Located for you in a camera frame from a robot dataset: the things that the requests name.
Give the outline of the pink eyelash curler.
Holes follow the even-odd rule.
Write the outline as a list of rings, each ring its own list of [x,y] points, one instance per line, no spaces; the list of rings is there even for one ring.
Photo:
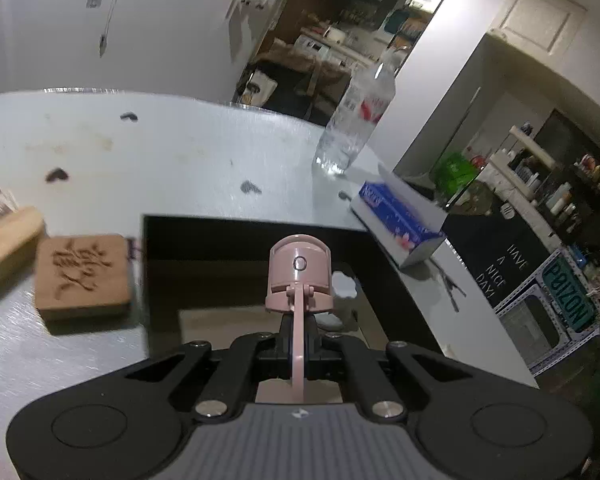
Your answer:
[[[333,307],[332,255],[328,246],[306,234],[279,240],[268,258],[265,309],[292,314],[291,391],[296,403],[304,402],[306,316]]]

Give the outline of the black storage box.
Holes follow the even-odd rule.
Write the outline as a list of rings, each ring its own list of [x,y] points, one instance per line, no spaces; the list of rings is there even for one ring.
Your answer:
[[[262,304],[271,247],[309,234],[332,252],[332,266],[358,280],[384,334],[439,351],[398,269],[366,231],[280,222],[146,214],[142,229],[143,304],[150,354],[182,342],[181,310]]]

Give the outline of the small white flower-shaped object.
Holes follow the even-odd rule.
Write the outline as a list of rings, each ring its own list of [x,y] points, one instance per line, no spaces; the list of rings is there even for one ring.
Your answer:
[[[358,296],[356,281],[341,271],[332,274],[332,296],[340,299],[352,299]]]

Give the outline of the metal scissors on table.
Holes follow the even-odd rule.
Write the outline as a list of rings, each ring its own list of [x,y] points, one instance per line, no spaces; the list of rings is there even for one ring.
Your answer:
[[[440,266],[440,264],[437,263],[437,261],[434,260],[434,258],[430,258],[429,261],[437,269],[440,278],[442,279],[443,286],[446,290],[446,293],[449,296],[449,300],[451,301],[453,310],[456,313],[460,312],[460,306],[458,305],[458,302],[455,299],[454,292],[459,292],[464,298],[467,297],[466,292],[464,291],[464,289],[460,288],[460,286],[457,285],[457,282],[454,281],[449,276],[449,274],[445,272],[442,266]]]

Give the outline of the blue tissue box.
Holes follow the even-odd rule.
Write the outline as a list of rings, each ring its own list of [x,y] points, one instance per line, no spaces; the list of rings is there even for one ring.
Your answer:
[[[399,269],[430,258],[444,242],[446,212],[411,185],[378,165],[379,177],[365,181],[351,210]]]

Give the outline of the carved wooden square block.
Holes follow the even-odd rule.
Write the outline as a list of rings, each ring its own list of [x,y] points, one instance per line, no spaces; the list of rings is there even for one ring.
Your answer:
[[[34,306],[44,321],[122,315],[131,301],[122,235],[54,236],[38,245]]]

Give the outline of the black letter board sign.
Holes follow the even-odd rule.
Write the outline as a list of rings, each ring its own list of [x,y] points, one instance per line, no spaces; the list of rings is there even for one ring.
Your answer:
[[[443,232],[492,308],[552,253],[516,209],[497,197],[487,214],[449,214]]]

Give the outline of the green license plate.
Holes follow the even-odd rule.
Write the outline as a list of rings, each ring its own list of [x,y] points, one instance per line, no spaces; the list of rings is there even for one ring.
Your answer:
[[[581,333],[594,323],[596,307],[563,256],[543,269],[542,280],[569,328]]]

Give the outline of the green bag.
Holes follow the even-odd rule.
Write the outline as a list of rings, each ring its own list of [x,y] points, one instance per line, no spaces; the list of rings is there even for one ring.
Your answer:
[[[438,162],[432,173],[436,190],[451,198],[478,176],[478,169],[459,152],[451,153]]]

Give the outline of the clear plastic water bottle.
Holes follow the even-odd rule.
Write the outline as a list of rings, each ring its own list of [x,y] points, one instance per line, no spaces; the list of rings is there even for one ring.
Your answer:
[[[325,174],[344,174],[370,140],[396,95],[399,64],[400,58],[387,51],[374,66],[353,75],[317,144],[314,162]]]

